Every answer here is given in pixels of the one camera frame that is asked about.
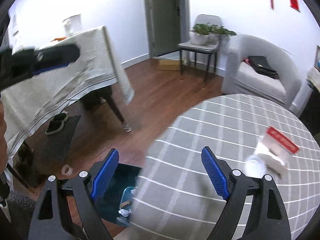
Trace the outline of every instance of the red and white package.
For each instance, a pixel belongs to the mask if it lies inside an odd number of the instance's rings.
[[[288,170],[289,158],[299,150],[291,140],[270,126],[257,143],[253,154],[258,155],[268,167],[284,175]]]

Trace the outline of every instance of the chair seat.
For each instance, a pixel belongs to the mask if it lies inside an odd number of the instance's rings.
[[[191,44],[190,41],[179,43],[178,48],[182,50],[192,51],[192,52],[199,52],[203,54],[212,54],[216,52],[218,48],[218,44],[209,44],[207,46],[199,46]]]
[[[245,62],[241,62],[236,75],[239,93],[257,95],[284,106],[286,93],[280,80],[260,75]]]

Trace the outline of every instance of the door frame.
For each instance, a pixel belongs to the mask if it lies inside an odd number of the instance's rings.
[[[144,0],[144,7],[146,12],[146,24],[147,24],[147,32],[148,32],[148,45],[149,45],[149,55],[150,58],[155,56],[154,46],[155,46],[155,32],[153,26],[153,15],[152,15],[152,0]],[[186,28],[188,29],[185,33],[189,33],[190,30],[190,11],[189,11],[189,0],[185,0],[185,18],[180,19],[181,21],[185,21]]]

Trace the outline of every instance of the round table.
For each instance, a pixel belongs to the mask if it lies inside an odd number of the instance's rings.
[[[300,151],[290,158],[288,174],[272,170],[295,239],[320,203],[320,149],[292,113],[269,100],[228,95],[201,102],[179,116],[149,148],[132,207],[137,239],[205,240],[225,201],[217,196],[201,162],[209,146],[231,169],[244,171],[258,138],[273,126]],[[251,208],[248,196],[234,239],[242,236]]]

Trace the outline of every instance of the green leaves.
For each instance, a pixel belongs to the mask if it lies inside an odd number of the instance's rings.
[[[209,25],[209,23],[197,23],[193,26],[192,32],[198,33],[201,35],[209,35],[209,34],[221,34],[225,36],[235,36],[237,35],[235,32],[228,30],[224,26],[217,26],[217,25]]]

